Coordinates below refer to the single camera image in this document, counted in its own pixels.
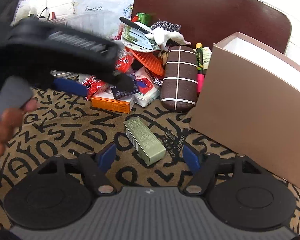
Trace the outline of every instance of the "orange box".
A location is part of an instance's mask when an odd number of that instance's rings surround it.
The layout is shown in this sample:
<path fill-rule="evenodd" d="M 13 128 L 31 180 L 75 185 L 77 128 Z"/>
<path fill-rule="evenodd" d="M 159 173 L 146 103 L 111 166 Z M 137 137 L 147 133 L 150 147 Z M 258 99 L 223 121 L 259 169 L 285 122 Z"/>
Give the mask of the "orange box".
<path fill-rule="evenodd" d="M 134 105 L 133 96 L 115 100 L 110 88 L 94 94 L 91 97 L 91 102 L 94 107 L 126 114 L 130 113 Z"/>

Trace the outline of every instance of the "blue object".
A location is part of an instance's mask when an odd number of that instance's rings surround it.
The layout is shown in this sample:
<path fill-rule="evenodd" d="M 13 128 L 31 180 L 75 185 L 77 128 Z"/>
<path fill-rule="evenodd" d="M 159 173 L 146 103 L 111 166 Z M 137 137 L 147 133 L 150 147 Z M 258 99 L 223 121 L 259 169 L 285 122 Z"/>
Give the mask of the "blue object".
<path fill-rule="evenodd" d="M 191 145 L 185 143 L 183 145 L 182 155 L 190 171 L 193 174 L 196 174 L 201 167 L 198 159 L 199 152 L 196 149 L 194 149 Z"/>
<path fill-rule="evenodd" d="M 82 97 L 86 97 L 88 94 L 88 89 L 84 85 L 78 84 L 74 80 L 56 78 L 53 81 L 53 84 L 55 86 L 55 90 L 58 91 L 64 91 L 69 94 L 74 94 Z"/>
<path fill-rule="evenodd" d="M 104 153 L 98 154 L 98 167 L 103 173 L 106 173 L 117 155 L 117 147 L 114 143 L 110 143 L 108 146 L 102 149 Z"/>

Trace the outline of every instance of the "metal screw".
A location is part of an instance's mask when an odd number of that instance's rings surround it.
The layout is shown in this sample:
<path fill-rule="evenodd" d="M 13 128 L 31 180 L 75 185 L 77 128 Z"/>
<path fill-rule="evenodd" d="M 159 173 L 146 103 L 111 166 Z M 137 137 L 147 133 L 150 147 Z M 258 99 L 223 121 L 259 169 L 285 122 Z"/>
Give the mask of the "metal screw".
<path fill-rule="evenodd" d="M 202 189 L 197 185 L 190 185 L 186 188 L 186 191 L 189 192 L 190 194 L 198 194 L 202 191 Z"/>
<path fill-rule="evenodd" d="M 98 188 L 98 191 L 102 194 L 109 194 L 114 191 L 114 188 L 110 185 L 103 185 Z"/>

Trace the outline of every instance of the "open box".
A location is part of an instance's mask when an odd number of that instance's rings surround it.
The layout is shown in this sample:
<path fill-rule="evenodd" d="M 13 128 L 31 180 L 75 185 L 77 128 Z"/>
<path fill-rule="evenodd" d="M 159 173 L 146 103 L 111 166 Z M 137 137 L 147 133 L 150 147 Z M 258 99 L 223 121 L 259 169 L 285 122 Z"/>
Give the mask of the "open box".
<path fill-rule="evenodd" d="M 300 66 L 275 49 L 215 44 L 190 126 L 300 188 Z"/>

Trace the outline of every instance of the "black pen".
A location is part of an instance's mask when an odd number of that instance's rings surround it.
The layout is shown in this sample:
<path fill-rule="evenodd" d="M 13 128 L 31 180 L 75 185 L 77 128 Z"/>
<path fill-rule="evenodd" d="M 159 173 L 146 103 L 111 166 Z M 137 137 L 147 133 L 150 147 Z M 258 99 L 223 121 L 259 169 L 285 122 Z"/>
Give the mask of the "black pen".
<path fill-rule="evenodd" d="M 120 19 L 120 21 L 122 21 L 124 24 L 126 24 L 126 25 L 130 26 L 131 28 L 134 28 L 134 29 L 136 29 L 136 30 L 138 30 L 138 31 L 141 31 L 141 32 L 144 33 L 144 34 L 149 34 L 149 33 L 150 33 L 150 32 L 148 32 L 147 30 L 145 30 L 144 28 L 140 27 L 138 24 L 135 24 L 134 22 L 132 22 L 132 21 L 130 21 L 130 20 L 124 18 L 124 17 L 120 17 L 119 19 Z"/>

